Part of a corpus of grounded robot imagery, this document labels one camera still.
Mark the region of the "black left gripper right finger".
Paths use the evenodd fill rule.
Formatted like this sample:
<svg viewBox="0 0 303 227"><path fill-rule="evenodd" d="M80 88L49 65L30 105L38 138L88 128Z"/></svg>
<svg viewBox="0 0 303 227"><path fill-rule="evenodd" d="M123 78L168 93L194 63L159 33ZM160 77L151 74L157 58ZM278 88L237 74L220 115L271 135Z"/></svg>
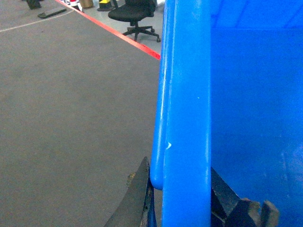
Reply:
<svg viewBox="0 0 303 227"><path fill-rule="evenodd" d="M260 204L241 199L211 168L212 227L276 227L279 216L279 210L268 200Z"/></svg>

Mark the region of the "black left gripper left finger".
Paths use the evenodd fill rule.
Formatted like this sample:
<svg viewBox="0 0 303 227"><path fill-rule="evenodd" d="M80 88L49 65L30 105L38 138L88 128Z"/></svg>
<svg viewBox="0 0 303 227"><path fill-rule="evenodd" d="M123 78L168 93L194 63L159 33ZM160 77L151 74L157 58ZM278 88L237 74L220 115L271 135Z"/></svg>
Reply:
<svg viewBox="0 0 303 227"><path fill-rule="evenodd" d="M154 226L154 187L150 181L150 165L144 157L119 206L106 227Z"/></svg>

